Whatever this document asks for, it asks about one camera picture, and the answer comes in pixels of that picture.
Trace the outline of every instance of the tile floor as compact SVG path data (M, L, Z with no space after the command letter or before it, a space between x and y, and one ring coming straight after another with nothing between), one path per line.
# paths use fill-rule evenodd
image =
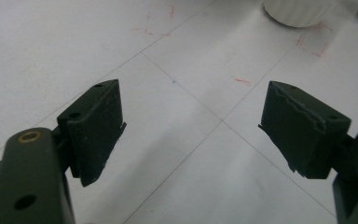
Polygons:
M0 158L114 78L128 127L98 182L69 179L77 223L336 223L336 174L293 174L257 124L277 80L358 133L358 1L294 29L261 0L2 0Z

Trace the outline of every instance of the screw hole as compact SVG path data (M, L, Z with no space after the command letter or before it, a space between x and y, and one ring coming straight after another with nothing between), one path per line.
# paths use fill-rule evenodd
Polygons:
M34 195L26 195L16 201L14 203L14 208L16 210L24 210L26 208L29 208L31 205L36 202L36 196Z
M69 115L69 118L71 118L71 119L76 119L76 118L78 118L79 116L80 116L80 113L72 113L72 114Z
M21 142L21 143L33 142L33 141L36 141L37 139L39 139L40 136L42 136L41 132L28 132L28 133L22 134L19 137L19 142Z

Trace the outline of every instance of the white cup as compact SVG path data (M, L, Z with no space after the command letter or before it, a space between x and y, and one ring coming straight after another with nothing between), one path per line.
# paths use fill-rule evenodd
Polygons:
M335 0L264 0L267 13L293 27L310 27L322 20Z

